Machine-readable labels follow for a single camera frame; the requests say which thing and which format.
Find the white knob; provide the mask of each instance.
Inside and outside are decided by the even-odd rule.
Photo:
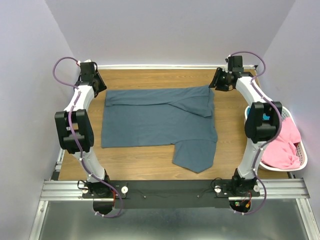
[[[220,186],[215,186],[214,187],[214,191],[218,194],[218,193],[221,193],[221,187]]]
[[[121,192],[122,192],[123,194],[126,194],[126,193],[128,192],[127,186],[123,186],[123,187],[121,188]]]

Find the white laundry basket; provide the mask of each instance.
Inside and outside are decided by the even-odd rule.
[[[247,120],[247,117],[248,117],[247,112],[248,112],[249,108],[250,107],[247,106],[245,111],[244,111],[244,123],[246,123],[246,120]],[[285,118],[291,118],[293,123],[296,124],[294,119],[292,118],[291,113],[284,106],[282,107],[281,116],[282,116],[282,120],[284,120]],[[296,155],[300,159],[300,167],[299,168],[295,168],[295,169],[279,169],[279,168],[276,168],[276,167],[265,165],[262,161],[260,162],[259,168],[270,170],[270,171],[276,171],[276,172],[292,172],[292,171],[298,171],[298,170],[304,169],[305,166],[307,165],[308,157],[307,157],[306,150],[305,150],[305,147],[304,147],[304,144],[303,144],[302,141],[299,142],[297,147],[296,147]]]

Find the white wall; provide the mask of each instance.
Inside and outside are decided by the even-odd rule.
[[[54,114],[72,89],[52,77],[72,52],[44,0],[0,2],[0,239],[29,239],[44,179],[57,160]],[[59,76],[76,81],[76,65]]]
[[[297,0],[264,55],[263,90],[293,114],[308,164],[302,172],[320,226],[320,1]]]
[[[46,0],[74,55],[113,64],[223,64],[263,55],[294,0]],[[245,63],[256,63],[251,56]]]

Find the wooden table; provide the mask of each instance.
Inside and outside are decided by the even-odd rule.
[[[178,70],[100,70],[108,90],[188,88],[208,85],[215,74],[212,69]],[[106,93],[101,92],[89,107],[88,115],[94,131],[94,151],[112,180],[196,180],[229,179],[240,164],[247,138],[244,111],[247,103],[236,91],[214,91],[215,127],[218,142],[213,166],[201,173],[172,163],[174,145],[101,148],[101,129]],[[259,170],[263,179],[287,178],[286,172]],[[59,180],[85,180],[78,161],[64,155]]]

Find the pink towel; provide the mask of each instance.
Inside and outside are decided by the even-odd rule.
[[[278,169],[297,169],[300,159],[295,144],[301,142],[301,135],[290,117],[282,121],[279,136],[265,149],[262,162]]]

